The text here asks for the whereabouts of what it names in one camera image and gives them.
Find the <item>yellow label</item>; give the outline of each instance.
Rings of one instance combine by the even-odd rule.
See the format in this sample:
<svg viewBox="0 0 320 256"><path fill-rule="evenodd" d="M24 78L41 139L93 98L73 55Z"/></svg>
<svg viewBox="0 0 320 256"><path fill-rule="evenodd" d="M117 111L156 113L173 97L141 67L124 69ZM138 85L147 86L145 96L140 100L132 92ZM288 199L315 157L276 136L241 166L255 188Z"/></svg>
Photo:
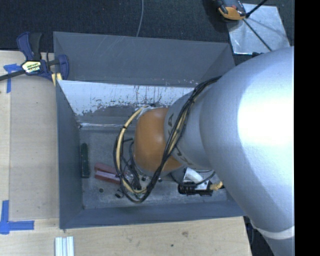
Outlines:
<svg viewBox="0 0 320 256"><path fill-rule="evenodd" d="M41 62L40 61L27 61L22 65L23 70L26 73L33 73L40 70Z"/></svg>

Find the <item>wire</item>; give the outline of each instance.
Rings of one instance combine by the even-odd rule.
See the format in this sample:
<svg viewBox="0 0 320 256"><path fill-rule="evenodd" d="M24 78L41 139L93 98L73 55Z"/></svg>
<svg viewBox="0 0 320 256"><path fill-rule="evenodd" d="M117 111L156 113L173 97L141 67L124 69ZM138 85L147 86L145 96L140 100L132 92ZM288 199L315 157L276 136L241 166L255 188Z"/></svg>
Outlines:
<svg viewBox="0 0 320 256"><path fill-rule="evenodd" d="M140 23L139 23L138 31L136 33L136 37L139 36L143 16L144 16L144 0L141 0L141 17L140 17Z"/></svg>
<svg viewBox="0 0 320 256"><path fill-rule="evenodd" d="M261 3L259 3L256 7L254 7L251 11L249 11L246 15L245 15L245 17L246 18L249 18L250 17L250 15L253 13L253 12L255 12L258 8L260 8L260 6L262 6L266 1L268 1L268 0L263 0Z"/></svg>
<svg viewBox="0 0 320 256"><path fill-rule="evenodd" d="M249 29L251 29L251 31L259 38L259 40L265 45L265 47L267 47L268 50L272 52L272 49L269 47L269 45L267 45L267 43L260 37L260 35L258 35L258 33L252 28L252 26L250 26L245 19L243 21L249 27Z"/></svg>
<svg viewBox="0 0 320 256"><path fill-rule="evenodd" d="M116 141L114 143L114 148L113 148L113 160L115 163L115 169L120 177L120 186L121 189L124 193L124 195L132 202L134 203L142 203L151 193L151 191L153 190L153 188L155 187L157 181L159 180L160 174L162 172L162 170L165 167L165 164L167 162L167 160L169 159L169 157L171 156L173 150L176 148L180 138L182 137L184 130L186 128L187 125L187 120L188 120L188 115L189 112L191 110L191 106L195 103L196 98L198 97L198 95L210 84L215 83L216 81L218 81L218 79L221 76L209 79L205 82L200 83L199 85L197 85L191 96L188 98L188 100L186 101L186 103L183 105L182 109L180 110L178 117L172 127L172 130L170 132L169 138L167 140L167 143L165 145L164 148L164 152L162 155L162 160L161 163L159 165L159 167L156 169L156 171L154 172L149 184L143 188L143 189L134 189L131 187L130 183L128 182L128 180L126 179L126 177L124 176L123 172L122 172L122 168L121 168L121 155L123 153L123 151L121 150L123 147L123 138L124 138L124 134L126 132L126 129L128 128L128 126L130 125L130 123L140 114L140 112L147 107L147 105L139 108L136 112L134 112L129 119L127 120L127 122L124 124L123 128L121 129L118 137L116 138ZM212 176L214 175L214 172L211 174L211 176L209 176L208 178L206 178L206 180L210 179ZM142 195L141 197L139 197L139 199L134 199L132 198L127 192L131 192L134 194L135 198L137 198L138 195Z"/></svg>

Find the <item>red object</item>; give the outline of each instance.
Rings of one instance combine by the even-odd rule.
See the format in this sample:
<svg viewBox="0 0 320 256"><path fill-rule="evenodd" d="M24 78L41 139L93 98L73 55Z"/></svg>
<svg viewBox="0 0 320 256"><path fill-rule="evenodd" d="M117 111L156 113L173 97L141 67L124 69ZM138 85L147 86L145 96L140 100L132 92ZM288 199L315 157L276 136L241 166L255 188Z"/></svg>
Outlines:
<svg viewBox="0 0 320 256"><path fill-rule="evenodd" d="M101 162L97 162L94 165L94 171L94 177L96 179L120 185L120 179L114 167Z"/></svg>

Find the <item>dark green object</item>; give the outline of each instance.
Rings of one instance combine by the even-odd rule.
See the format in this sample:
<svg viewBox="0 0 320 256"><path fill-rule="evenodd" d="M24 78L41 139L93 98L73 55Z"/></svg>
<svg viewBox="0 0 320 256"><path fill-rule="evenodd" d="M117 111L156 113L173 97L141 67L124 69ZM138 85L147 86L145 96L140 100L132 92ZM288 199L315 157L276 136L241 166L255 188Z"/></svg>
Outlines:
<svg viewBox="0 0 320 256"><path fill-rule="evenodd" d="M81 153L81 177L89 178L90 169L89 169L89 157L88 157L88 144L82 143L80 146Z"/></svg>

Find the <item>black power cable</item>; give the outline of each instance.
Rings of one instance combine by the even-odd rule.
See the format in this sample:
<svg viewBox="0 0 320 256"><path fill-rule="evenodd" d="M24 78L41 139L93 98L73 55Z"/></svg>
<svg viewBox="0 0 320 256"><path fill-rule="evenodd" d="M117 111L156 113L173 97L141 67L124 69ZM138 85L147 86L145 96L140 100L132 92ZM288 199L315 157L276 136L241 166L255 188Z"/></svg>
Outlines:
<svg viewBox="0 0 320 256"><path fill-rule="evenodd" d="M126 179L126 177L124 176L123 174L123 171L122 171L122 167L121 167L121 163L119 164L119 168L118 168L118 165L117 165L117 157L116 157L116 152L117 152L117 145L118 145L118 142L119 142L119 136L117 136L116 140L115 140L115 144L114 144L114 147L113 147L113 160L114 160L114 163L115 163L115 169L120 177L120 186L121 186L121 189L124 193L124 195L132 202L134 203L142 203L144 200L147 199L147 197L150 195L151 191L153 190L153 188L155 187L157 181L159 180L159 177L160 177L160 174L164 168L164 165L165 163L167 162L167 160L169 159L169 157L171 156L173 150L176 148L180 138L182 137L184 131L185 131L185 128L186 128L186 125L187 125L187 120L188 120L188 116L189 116L189 113L190 113L190 110L191 110L191 106L195 103L195 99L197 98L197 96L210 84L213 84L215 83L216 81L218 81L220 79L221 76L218 76L218 77L215 77L215 78L212 78L212 79L209 79L205 82L202 82L200 83L199 85L197 85L192 94L190 95L190 97L187 99L187 101L185 102L185 104L183 105L182 109L180 110L179 114L178 114L178 117L172 127L172 130L170 132L170 135L169 135L169 138L167 140L167 143L165 145L165 148L164 148L164 152L163 152L163 155L162 155L162 160L161 160L161 163L159 165L159 167L156 169L156 171L154 172L149 184L146 186L146 191L145 193L143 194L142 197L139 197L139 199L134 199L132 198L129 194L128 194L128 191L127 189L125 188L124 186L124 182L126 182L127 185L130 185L130 183L128 182L128 180Z"/></svg>

